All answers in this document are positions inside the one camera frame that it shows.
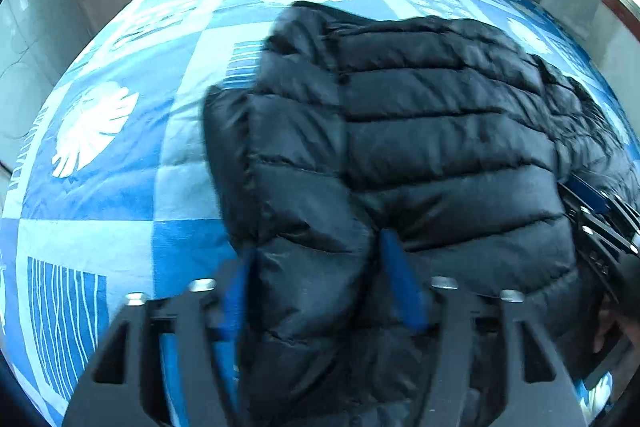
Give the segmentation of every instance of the bed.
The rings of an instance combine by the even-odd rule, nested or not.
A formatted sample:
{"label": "bed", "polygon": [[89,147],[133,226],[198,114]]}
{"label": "bed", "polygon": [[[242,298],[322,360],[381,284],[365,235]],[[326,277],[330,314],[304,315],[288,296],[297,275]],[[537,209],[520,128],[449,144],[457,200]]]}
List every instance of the bed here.
{"label": "bed", "polygon": [[[69,67],[18,158],[0,229],[0,317],[21,386],[59,426],[123,296],[175,295],[235,255],[200,131],[204,92],[252,83],[262,40],[295,0],[134,0]],[[640,160],[584,50],[529,0],[309,0],[374,19],[437,15],[502,28],[576,78]],[[180,417],[172,340],[169,395]],[[232,346],[216,346],[233,381]]]}

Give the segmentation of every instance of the striped pattern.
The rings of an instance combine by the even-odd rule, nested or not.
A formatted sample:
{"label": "striped pattern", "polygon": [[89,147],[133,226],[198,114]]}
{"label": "striped pattern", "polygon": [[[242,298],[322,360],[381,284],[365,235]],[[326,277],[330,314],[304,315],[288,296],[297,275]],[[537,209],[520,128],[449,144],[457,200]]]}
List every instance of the striped pattern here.
{"label": "striped pattern", "polygon": [[31,326],[44,376],[67,401],[108,326],[106,277],[28,258]]}
{"label": "striped pattern", "polygon": [[231,60],[226,66],[225,80],[220,85],[222,89],[248,87],[254,83],[262,46],[262,41],[244,41],[235,45]]}

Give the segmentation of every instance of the metal bolt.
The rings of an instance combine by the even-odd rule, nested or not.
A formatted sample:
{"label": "metal bolt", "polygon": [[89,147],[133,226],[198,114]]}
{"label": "metal bolt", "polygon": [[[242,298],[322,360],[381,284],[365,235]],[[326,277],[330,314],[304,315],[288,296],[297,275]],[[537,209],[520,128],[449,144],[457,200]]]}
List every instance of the metal bolt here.
{"label": "metal bolt", "polygon": [[143,293],[128,293],[125,298],[127,299],[127,306],[142,306],[149,300],[149,297]]}
{"label": "metal bolt", "polygon": [[524,294],[517,290],[502,290],[500,299],[505,302],[524,302]]}
{"label": "metal bolt", "polygon": [[208,292],[216,287],[215,279],[196,279],[189,283],[190,292]]}
{"label": "metal bolt", "polygon": [[455,279],[452,279],[451,277],[441,277],[439,275],[431,278],[431,286],[433,286],[434,288],[440,288],[442,290],[458,289],[458,283]]}

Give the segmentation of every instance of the bedspread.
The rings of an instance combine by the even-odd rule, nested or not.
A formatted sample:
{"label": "bedspread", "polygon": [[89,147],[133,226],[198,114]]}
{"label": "bedspread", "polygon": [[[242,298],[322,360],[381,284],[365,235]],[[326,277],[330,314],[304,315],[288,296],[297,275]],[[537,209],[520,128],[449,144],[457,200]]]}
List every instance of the bedspread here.
{"label": "bedspread", "polygon": [[[123,295],[175,295],[235,255],[207,171],[202,99],[212,84],[252,82],[271,22],[293,1],[134,0],[38,114],[0,225],[0,321],[18,380],[52,425],[62,423]],[[438,15],[498,26],[578,79],[640,159],[606,81],[529,0],[309,1],[379,20]],[[163,342],[180,416],[172,339]],[[217,349],[232,382],[232,346]]]}

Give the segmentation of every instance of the black puffer jacket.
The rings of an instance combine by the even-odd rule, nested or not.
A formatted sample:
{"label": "black puffer jacket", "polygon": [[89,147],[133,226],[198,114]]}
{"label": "black puffer jacket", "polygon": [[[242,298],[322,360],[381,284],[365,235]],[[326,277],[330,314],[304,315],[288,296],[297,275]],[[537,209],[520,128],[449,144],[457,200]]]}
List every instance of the black puffer jacket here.
{"label": "black puffer jacket", "polygon": [[[580,373],[600,292],[556,182],[573,172],[638,206],[638,179],[588,93],[500,30],[297,3],[255,86],[211,89],[204,125],[231,242],[256,253],[241,358],[254,423],[407,416],[435,340],[398,319],[381,229],[398,232],[418,279],[525,293]],[[469,424],[499,401],[494,344],[478,333]]]}

